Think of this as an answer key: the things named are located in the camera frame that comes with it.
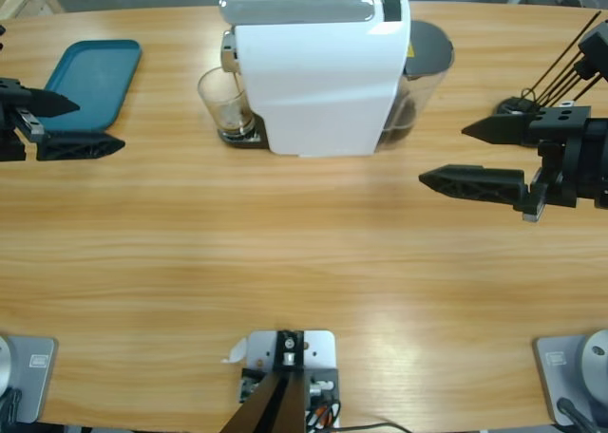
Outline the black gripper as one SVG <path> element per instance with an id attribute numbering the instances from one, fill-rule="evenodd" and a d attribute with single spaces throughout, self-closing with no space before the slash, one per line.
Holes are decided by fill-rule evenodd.
<path id="1" fill-rule="evenodd" d="M 589 106 L 543 107 L 527 114 L 500 114 L 462 133 L 491 144 L 537 144 L 541 167 L 529 189 L 524 172 L 447 164 L 419 176 L 431 190 L 451 198 L 522 207 L 528 222 L 547 205 L 574 208 L 580 198 L 607 207 L 607 120 L 590 118 Z"/>
<path id="2" fill-rule="evenodd" d="M 17 130 L 29 142 L 37 143 L 36 159 L 95 160 L 112 155 L 125 147 L 125 142 L 105 132 L 51 132 L 36 117 L 54 118 L 78 111 L 80 106 L 54 91 L 26 87 L 19 80 L 1 79 L 1 161 L 23 161 L 27 158 L 24 143 Z"/>

